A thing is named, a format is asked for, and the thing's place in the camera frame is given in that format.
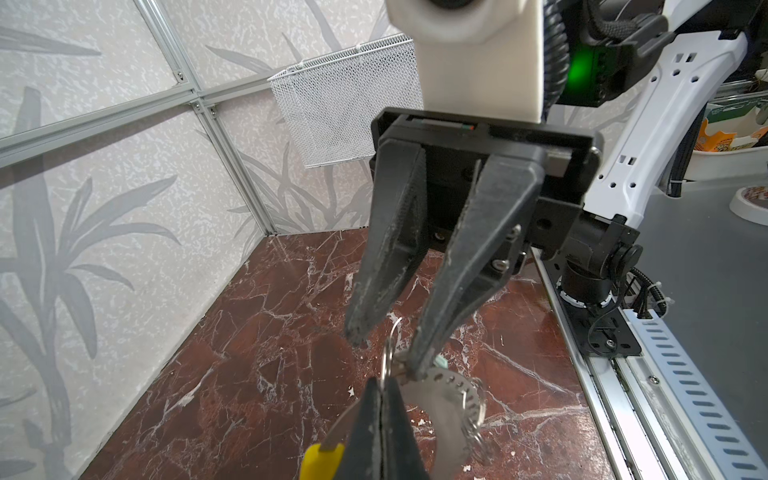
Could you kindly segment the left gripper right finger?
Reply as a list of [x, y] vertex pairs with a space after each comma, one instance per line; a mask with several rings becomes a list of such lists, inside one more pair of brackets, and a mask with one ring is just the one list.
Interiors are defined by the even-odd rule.
[[381, 404], [382, 479], [429, 479], [398, 381], [387, 377]]

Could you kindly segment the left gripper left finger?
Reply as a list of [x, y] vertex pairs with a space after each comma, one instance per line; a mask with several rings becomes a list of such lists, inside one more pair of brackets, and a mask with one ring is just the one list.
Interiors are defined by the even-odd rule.
[[383, 396], [379, 380], [368, 379], [359, 402], [348, 442], [334, 479], [373, 480], [382, 475], [381, 413]]

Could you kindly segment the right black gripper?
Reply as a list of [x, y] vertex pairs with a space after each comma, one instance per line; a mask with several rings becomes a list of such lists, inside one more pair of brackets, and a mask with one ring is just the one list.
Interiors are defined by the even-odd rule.
[[[596, 176], [602, 136], [394, 107], [381, 111], [371, 134], [378, 151], [370, 221], [345, 336], [359, 347], [385, 319], [424, 259], [429, 232], [431, 248], [446, 250], [406, 360], [408, 377], [420, 380], [453, 331], [506, 282], [492, 262], [509, 236], [524, 231], [531, 246], [561, 248]], [[546, 155], [506, 156], [536, 150]]]

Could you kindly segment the metal arc keyring yellow handle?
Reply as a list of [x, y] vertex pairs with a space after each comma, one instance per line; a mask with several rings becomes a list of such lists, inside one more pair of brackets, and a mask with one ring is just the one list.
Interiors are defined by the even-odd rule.
[[[409, 406], [415, 406], [432, 423], [436, 441], [432, 466], [426, 467], [422, 458], [429, 479], [452, 479], [470, 460], [490, 461], [489, 447], [480, 432], [486, 399], [476, 382], [437, 367], [429, 368], [422, 380], [409, 380], [403, 374], [387, 377], [398, 381], [406, 411]], [[360, 399], [336, 420], [321, 443], [306, 451], [300, 467], [301, 479], [334, 479]]]

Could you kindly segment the silver key mint cap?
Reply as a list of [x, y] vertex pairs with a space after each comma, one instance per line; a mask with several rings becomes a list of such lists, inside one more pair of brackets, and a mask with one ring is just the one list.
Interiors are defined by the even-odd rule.
[[437, 368], [447, 369], [449, 367], [448, 360], [441, 354], [438, 354], [434, 360], [433, 365]]

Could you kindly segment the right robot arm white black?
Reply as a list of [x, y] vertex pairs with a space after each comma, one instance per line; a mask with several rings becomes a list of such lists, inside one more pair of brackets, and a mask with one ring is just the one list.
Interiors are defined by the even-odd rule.
[[362, 344], [426, 253], [444, 259], [405, 360], [423, 378], [453, 332], [523, 265], [561, 269], [584, 354], [640, 352], [619, 314], [649, 197], [742, 63], [757, 1], [391, 1], [424, 106], [372, 122], [366, 249], [344, 334]]

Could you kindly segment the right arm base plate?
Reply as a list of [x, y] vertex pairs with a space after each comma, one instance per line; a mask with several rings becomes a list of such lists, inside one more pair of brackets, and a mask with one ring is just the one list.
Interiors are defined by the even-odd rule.
[[602, 303], [584, 304], [564, 292], [559, 298], [578, 350], [602, 358], [639, 356], [642, 347], [612, 296]]

